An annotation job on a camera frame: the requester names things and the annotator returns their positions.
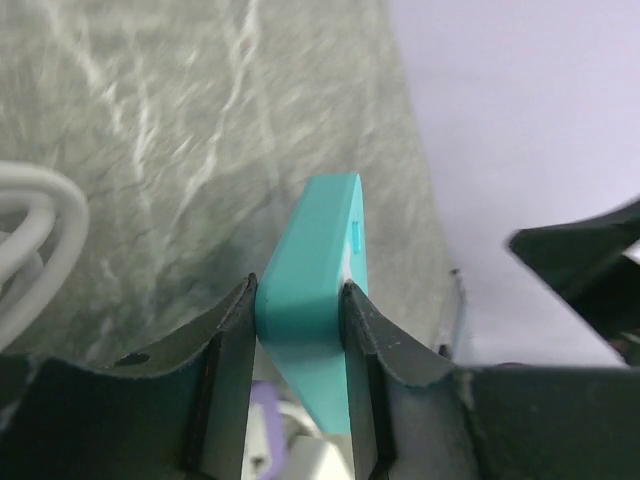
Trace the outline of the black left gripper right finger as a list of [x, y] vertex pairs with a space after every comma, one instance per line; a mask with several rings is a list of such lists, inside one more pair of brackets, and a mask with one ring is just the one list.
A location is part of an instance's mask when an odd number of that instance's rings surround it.
[[635, 479], [635, 369], [462, 367], [342, 292], [359, 479]]

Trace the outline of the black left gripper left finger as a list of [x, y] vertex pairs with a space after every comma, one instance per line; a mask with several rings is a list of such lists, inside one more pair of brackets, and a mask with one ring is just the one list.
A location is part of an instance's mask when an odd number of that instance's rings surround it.
[[257, 281], [112, 365], [5, 354], [5, 479], [237, 479]]

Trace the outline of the teal triangular power strip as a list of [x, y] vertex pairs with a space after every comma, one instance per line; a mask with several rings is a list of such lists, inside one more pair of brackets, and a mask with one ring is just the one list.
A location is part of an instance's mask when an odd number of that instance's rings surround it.
[[344, 284], [368, 288], [361, 178], [310, 178], [258, 286], [256, 331], [319, 429], [347, 434], [350, 417], [339, 307]]

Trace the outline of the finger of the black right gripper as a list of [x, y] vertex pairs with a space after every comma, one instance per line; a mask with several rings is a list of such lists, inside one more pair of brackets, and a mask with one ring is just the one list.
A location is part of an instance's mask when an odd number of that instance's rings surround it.
[[639, 363], [639, 200], [574, 223], [522, 229], [510, 251], [616, 350]]

